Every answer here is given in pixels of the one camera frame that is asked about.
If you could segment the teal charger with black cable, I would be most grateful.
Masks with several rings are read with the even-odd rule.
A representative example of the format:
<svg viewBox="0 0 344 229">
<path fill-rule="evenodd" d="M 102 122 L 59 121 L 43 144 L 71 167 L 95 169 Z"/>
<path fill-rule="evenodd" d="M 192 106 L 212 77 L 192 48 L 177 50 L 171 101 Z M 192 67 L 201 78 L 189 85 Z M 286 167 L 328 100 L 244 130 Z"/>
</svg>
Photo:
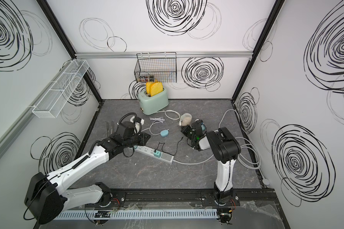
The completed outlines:
<svg viewBox="0 0 344 229">
<path fill-rule="evenodd" d="M 156 150 L 156 151 L 154 151 L 153 155 L 154 155 L 155 157 L 160 158 L 160 157 L 161 157 L 161 152 Z"/>
</svg>

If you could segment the blue earbud case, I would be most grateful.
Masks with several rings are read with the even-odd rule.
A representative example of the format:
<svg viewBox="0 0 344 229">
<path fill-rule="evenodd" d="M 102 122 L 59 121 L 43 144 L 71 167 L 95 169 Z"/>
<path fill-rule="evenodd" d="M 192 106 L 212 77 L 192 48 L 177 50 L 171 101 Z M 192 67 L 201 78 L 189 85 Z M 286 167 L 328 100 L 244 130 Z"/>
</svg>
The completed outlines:
<svg viewBox="0 0 344 229">
<path fill-rule="evenodd" d="M 160 132 L 160 136 L 162 136 L 162 137 L 166 137 L 168 135 L 169 135 L 169 130 L 168 129 L 165 129 L 165 130 Z"/>
</svg>

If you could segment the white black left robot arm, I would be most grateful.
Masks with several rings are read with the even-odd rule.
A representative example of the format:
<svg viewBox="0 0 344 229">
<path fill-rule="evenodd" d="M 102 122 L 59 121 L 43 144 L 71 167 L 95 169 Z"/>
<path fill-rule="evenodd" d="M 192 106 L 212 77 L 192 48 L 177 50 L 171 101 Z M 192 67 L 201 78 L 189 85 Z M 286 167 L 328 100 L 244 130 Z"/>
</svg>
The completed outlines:
<svg viewBox="0 0 344 229">
<path fill-rule="evenodd" d="M 107 207 L 113 201 L 111 189 L 102 182 L 78 189 L 70 187 L 96 167 L 122 154 L 126 148 L 145 146 L 150 134 L 142 132 L 144 120 L 136 113 L 124 115 L 117 129 L 107 138 L 93 143 L 89 152 L 70 164 L 31 178 L 24 203 L 38 225 L 54 220 L 60 213 L 81 205 Z"/>
</svg>

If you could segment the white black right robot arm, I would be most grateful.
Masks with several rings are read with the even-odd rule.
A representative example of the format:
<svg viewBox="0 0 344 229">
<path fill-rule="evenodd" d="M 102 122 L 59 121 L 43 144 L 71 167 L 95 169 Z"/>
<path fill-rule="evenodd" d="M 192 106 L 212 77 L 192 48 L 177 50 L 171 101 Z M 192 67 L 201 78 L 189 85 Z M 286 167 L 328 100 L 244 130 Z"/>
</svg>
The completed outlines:
<svg viewBox="0 0 344 229">
<path fill-rule="evenodd" d="M 231 201 L 234 196 L 233 170 L 241 153 L 238 141 L 226 127 L 207 131 L 201 119 L 182 126 L 181 132 L 187 137 L 187 144 L 198 151 L 211 149 L 217 160 L 217 178 L 214 183 L 214 197 L 219 205 Z"/>
</svg>

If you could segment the clear plastic grain jar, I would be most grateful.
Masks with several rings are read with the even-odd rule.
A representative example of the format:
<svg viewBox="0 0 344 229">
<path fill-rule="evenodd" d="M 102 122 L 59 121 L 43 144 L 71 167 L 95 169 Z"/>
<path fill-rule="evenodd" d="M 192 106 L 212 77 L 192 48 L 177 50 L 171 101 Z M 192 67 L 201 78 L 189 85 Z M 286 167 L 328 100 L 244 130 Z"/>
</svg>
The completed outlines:
<svg viewBox="0 0 344 229">
<path fill-rule="evenodd" d="M 189 126 L 192 122 L 192 115 L 190 113 L 185 113 L 181 116 L 180 126 Z"/>
</svg>

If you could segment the white power strip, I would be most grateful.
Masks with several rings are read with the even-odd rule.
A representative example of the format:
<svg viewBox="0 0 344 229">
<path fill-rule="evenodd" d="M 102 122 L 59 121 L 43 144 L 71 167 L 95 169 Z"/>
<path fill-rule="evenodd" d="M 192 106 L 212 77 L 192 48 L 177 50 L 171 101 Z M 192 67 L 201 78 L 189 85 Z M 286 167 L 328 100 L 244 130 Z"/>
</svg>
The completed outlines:
<svg viewBox="0 0 344 229">
<path fill-rule="evenodd" d="M 165 163 L 172 164 L 174 156 L 147 146 L 134 146 L 135 152 L 150 156 Z"/>
</svg>

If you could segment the metal kitchen tongs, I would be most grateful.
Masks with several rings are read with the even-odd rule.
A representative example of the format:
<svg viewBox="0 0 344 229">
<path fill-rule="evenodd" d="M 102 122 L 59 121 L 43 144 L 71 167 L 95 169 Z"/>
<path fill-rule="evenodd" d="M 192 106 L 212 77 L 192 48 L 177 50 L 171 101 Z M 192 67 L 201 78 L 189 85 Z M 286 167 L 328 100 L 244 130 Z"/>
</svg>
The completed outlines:
<svg viewBox="0 0 344 229">
<path fill-rule="evenodd" d="M 107 131 L 107 136 L 110 136 L 113 133 L 113 128 L 114 128 L 114 121 L 106 121 L 106 131 Z"/>
</svg>

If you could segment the mint green toaster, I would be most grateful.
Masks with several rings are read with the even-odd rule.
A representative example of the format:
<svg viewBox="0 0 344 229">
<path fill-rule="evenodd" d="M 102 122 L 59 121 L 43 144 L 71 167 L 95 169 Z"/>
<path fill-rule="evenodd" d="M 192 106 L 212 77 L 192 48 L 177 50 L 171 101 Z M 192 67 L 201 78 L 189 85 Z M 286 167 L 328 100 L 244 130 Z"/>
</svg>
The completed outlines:
<svg viewBox="0 0 344 229">
<path fill-rule="evenodd" d="M 155 96 L 147 96 L 146 89 L 138 94 L 138 101 L 140 110 L 145 115 L 154 114 L 169 105 L 167 90 L 164 89 L 161 93 Z"/>
</svg>

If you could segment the yellow toast slices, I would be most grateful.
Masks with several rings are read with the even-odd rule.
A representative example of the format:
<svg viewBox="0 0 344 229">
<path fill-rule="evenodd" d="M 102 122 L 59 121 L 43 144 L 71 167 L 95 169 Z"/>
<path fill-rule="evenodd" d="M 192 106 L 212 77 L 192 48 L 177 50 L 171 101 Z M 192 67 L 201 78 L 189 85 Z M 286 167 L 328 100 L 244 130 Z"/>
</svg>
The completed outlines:
<svg viewBox="0 0 344 229">
<path fill-rule="evenodd" d="M 160 82 L 148 82 L 146 84 L 146 95 L 155 96 L 163 91 L 163 85 Z"/>
</svg>

